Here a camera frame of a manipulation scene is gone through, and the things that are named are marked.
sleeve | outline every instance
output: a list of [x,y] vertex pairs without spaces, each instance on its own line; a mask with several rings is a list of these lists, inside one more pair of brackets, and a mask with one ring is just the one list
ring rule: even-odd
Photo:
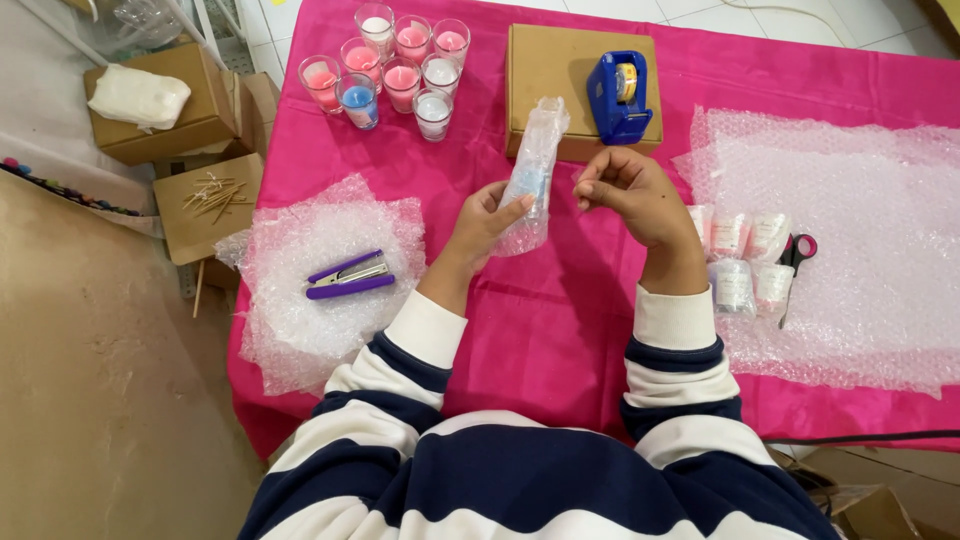
[[627,431],[695,522],[742,512],[804,538],[836,537],[741,421],[740,389],[713,326],[712,290],[663,296],[638,285],[625,357],[630,391],[620,412]]
[[346,538],[368,527],[420,435],[443,420],[466,325],[414,291],[389,328],[334,370],[313,418],[263,479],[239,538]]

glass candle holder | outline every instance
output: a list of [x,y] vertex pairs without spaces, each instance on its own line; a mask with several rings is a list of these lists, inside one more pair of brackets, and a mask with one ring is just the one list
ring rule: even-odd
[[420,67],[403,57],[387,61],[383,64],[383,87],[397,112],[413,112],[414,94],[420,89]]
[[334,85],[340,80],[340,64],[331,57],[316,55],[300,63],[297,69],[300,84],[306,88],[320,110],[327,114],[340,114],[344,106],[337,101]]
[[457,19],[444,19],[433,25],[433,44],[436,52],[446,53],[464,65],[470,47],[470,29]]
[[440,142],[450,126],[453,98],[438,88],[422,88],[414,95],[414,114],[423,138]]
[[363,73],[348,73],[337,81],[334,90],[337,101],[353,125],[361,130],[372,130],[380,120],[376,109],[376,89],[373,79]]
[[352,37],[340,48],[340,58],[350,73],[370,77],[376,85],[376,93],[380,93],[383,83],[380,81],[380,49],[376,43],[365,37]]
[[369,2],[357,9],[353,22],[360,29],[360,36],[376,43],[383,61],[394,57],[393,10],[379,2]]
[[420,73],[423,75],[423,85],[428,88],[439,88],[450,94],[452,98],[457,93],[460,83],[462,65],[446,53],[433,53],[423,60]]
[[426,58],[432,36],[430,23],[425,18],[404,15],[394,25],[396,54],[420,65]]

white tile floor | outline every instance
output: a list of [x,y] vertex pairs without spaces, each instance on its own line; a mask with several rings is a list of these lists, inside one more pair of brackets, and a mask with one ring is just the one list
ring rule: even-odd
[[[253,64],[282,84],[302,0],[236,0]],[[742,36],[769,37],[836,47],[955,59],[915,0],[489,0],[530,8],[655,22]],[[756,9],[782,6],[814,12]]]

person's left hand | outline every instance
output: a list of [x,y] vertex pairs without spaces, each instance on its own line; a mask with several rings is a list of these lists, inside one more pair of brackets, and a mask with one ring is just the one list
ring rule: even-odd
[[535,201],[534,195],[527,194],[496,209],[506,188],[507,181],[494,182],[467,197],[441,257],[465,265],[471,273],[479,272],[487,264],[497,238],[523,217]]

tape roll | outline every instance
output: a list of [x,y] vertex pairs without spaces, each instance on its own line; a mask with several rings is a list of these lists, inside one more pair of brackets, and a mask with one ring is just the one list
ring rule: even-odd
[[616,101],[627,103],[636,94],[636,66],[631,63],[616,65]]

